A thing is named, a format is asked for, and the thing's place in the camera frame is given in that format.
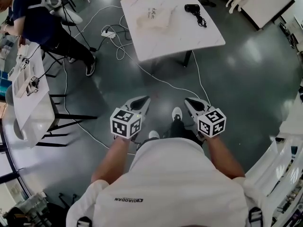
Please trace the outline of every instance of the power strip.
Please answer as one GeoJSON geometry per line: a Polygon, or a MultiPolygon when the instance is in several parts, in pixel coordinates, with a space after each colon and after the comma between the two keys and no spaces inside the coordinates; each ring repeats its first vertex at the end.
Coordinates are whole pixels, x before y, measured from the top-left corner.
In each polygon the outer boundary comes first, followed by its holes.
{"type": "Polygon", "coordinates": [[[110,32],[110,31],[106,32],[106,30],[103,30],[101,36],[113,39],[113,38],[115,38],[116,33],[115,32],[110,32]]]}

